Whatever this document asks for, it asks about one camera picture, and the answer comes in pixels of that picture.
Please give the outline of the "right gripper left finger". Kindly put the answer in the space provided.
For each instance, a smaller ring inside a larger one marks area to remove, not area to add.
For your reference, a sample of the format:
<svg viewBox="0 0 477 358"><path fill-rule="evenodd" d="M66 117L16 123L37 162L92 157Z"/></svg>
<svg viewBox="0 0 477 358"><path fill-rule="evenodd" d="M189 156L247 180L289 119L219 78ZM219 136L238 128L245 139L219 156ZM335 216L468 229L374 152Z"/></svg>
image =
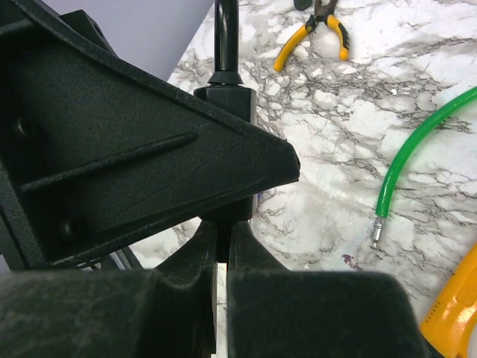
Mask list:
<svg viewBox="0 0 477 358"><path fill-rule="evenodd" d="M1 276L3 357L209 357L216 225L154 269Z"/></svg>

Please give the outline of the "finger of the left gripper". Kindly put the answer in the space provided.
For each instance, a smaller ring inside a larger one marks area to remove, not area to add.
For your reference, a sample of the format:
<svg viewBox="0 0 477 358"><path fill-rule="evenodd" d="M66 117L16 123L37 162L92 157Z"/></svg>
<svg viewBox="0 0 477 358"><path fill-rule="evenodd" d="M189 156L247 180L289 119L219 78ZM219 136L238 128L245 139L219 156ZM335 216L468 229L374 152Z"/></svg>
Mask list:
<svg viewBox="0 0 477 358"><path fill-rule="evenodd" d="M91 263L295 182L293 146L123 61L41 1L1 3L1 254Z"/></svg>

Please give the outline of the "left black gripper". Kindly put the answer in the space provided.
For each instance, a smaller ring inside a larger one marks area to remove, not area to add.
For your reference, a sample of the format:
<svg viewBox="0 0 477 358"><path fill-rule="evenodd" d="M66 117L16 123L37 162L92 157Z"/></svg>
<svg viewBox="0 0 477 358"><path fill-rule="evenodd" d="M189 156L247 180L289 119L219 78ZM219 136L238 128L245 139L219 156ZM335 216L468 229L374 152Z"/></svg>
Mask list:
<svg viewBox="0 0 477 358"><path fill-rule="evenodd" d="M64 13L60 15L60 19L82 37L88 39L91 43L94 43L103 50L116 55L98 24L84 10Z"/></svg>

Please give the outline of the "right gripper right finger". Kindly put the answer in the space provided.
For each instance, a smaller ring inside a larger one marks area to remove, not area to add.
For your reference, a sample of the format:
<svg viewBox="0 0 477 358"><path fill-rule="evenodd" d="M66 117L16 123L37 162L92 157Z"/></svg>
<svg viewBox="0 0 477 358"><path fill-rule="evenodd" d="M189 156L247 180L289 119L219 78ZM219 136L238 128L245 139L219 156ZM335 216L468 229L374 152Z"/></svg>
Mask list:
<svg viewBox="0 0 477 358"><path fill-rule="evenodd" d="M407 295L374 271L291 271L233 225L227 272L230 357L427 357Z"/></svg>

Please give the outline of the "black padlock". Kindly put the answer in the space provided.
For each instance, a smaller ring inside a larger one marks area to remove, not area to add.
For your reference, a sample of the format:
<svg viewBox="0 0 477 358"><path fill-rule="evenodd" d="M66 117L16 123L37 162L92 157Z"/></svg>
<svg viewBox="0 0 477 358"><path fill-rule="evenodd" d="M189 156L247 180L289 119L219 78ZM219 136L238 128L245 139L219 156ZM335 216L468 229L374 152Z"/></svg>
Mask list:
<svg viewBox="0 0 477 358"><path fill-rule="evenodd" d="M214 62L215 71L207 87L194 95L241 120L256 123L256 91L243 85L239 74L239 3L216 1ZM256 212L257 195L219 207L204 214L201 219L223 227L236 222L248 222Z"/></svg>

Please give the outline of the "green cable lock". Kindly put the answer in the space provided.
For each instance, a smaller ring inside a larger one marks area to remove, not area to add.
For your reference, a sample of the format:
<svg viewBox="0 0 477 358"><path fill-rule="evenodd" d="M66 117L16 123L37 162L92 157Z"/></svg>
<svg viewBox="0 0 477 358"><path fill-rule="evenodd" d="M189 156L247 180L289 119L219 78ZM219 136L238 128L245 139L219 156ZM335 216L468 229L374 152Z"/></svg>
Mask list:
<svg viewBox="0 0 477 358"><path fill-rule="evenodd" d="M458 95L450 100L435 113L430 115L421 125L419 125L403 143L396 156L392 160L384 180L382 182L379 195L376 201L375 220L371 235L371 248L377 249L383 234L385 223L391 208L391 201L399 180L400 174L405 164L410 159L420 143L441 123L446 121L454 113L466 107L476 100L476 87Z"/></svg>

